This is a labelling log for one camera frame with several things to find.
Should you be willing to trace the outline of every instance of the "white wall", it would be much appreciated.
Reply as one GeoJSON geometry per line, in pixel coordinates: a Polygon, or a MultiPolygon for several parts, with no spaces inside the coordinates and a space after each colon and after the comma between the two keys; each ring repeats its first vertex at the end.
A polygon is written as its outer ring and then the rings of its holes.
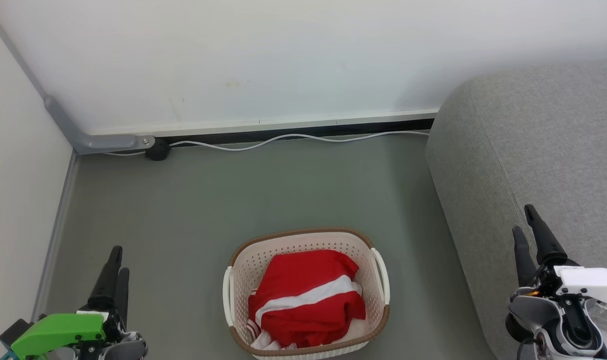
{"type": "Polygon", "coordinates": [[[32,316],[71,154],[0,39],[0,335],[32,316]]]}
{"type": "Polygon", "coordinates": [[[0,21],[91,133],[433,109],[607,57],[607,0],[0,0],[0,21]]]}

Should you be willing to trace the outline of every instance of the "floor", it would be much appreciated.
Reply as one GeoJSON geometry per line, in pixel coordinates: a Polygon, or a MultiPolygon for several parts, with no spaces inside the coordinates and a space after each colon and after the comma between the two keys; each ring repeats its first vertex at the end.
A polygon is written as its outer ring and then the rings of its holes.
{"type": "Polygon", "coordinates": [[[146,337],[147,360],[251,359],[222,309],[233,251],[259,235],[341,226],[372,239],[392,298],[381,335],[338,359],[493,359],[424,160],[426,141],[177,148],[162,162],[78,157],[45,308],[84,305],[110,249],[121,245],[128,328],[146,337]]]}

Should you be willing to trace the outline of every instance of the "brown basket rim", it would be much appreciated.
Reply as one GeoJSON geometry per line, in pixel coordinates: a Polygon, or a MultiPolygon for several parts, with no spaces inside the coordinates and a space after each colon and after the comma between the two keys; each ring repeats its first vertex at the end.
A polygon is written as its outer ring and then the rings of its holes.
{"type": "MultiPolygon", "coordinates": [[[[347,227],[304,228],[301,230],[278,232],[276,234],[264,235],[264,236],[260,236],[260,237],[251,239],[251,240],[247,241],[246,243],[242,244],[242,246],[240,246],[237,249],[237,251],[235,251],[235,253],[233,253],[232,257],[230,258],[230,262],[228,263],[228,266],[232,267],[235,264],[235,261],[237,260],[237,257],[239,256],[239,254],[241,254],[242,251],[244,251],[244,249],[248,248],[252,244],[257,244],[258,242],[264,242],[266,240],[289,237],[292,235],[316,234],[316,233],[352,234],[352,235],[355,235],[356,237],[358,237],[359,239],[361,239],[361,241],[363,241],[366,244],[366,246],[368,246],[368,249],[374,248],[373,243],[370,242],[368,237],[366,237],[359,231],[353,230],[352,228],[347,228],[347,227]]],[[[384,305],[383,314],[381,314],[381,321],[379,321],[379,324],[377,325],[377,327],[375,327],[374,330],[370,331],[370,333],[367,333],[366,335],[360,336],[356,339],[352,339],[349,341],[342,341],[342,342],[338,342],[336,344],[327,344],[327,345],[314,346],[314,347],[308,347],[308,348],[297,348],[294,350],[258,350],[256,348],[253,348],[249,344],[246,344],[246,342],[244,342],[244,340],[242,340],[242,337],[239,335],[239,333],[237,333],[237,329],[235,328],[235,326],[230,326],[230,334],[232,335],[232,338],[234,339],[234,341],[237,343],[237,345],[239,347],[241,347],[244,351],[246,351],[247,353],[250,353],[254,356],[298,356],[298,355],[308,355],[308,354],[315,354],[315,353],[325,353],[326,351],[335,351],[338,349],[356,346],[358,344],[369,342],[370,340],[376,338],[377,335],[379,335],[379,333],[381,333],[382,330],[384,329],[384,327],[386,326],[389,315],[390,315],[390,305],[384,305]]]]}

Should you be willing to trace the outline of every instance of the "plastic basket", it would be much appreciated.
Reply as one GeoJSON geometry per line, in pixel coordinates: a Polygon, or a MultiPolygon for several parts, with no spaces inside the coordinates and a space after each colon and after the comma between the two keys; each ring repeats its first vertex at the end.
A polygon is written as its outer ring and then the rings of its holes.
{"type": "Polygon", "coordinates": [[[315,228],[282,232],[253,239],[230,259],[223,275],[223,311],[235,342],[255,358],[267,360],[317,360],[357,351],[374,339],[388,321],[390,282],[386,265],[367,237],[349,228],[315,228]],[[348,255],[359,266],[354,280],[361,285],[369,332],[349,341],[294,350],[258,350],[246,330],[248,297],[262,281],[274,255],[320,249],[348,255]]]}

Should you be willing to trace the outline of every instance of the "red cloth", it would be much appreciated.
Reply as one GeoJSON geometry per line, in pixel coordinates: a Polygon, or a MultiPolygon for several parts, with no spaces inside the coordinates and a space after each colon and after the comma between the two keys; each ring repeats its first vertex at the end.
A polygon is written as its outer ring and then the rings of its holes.
{"type": "Polygon", "coordinates": [[[248,298],[249,320],[283,347],[314,347],[341,339],[353,318],[366,318],[360,290],[352,282],[358,269],[334,250],[276,255],[248,298]]]}

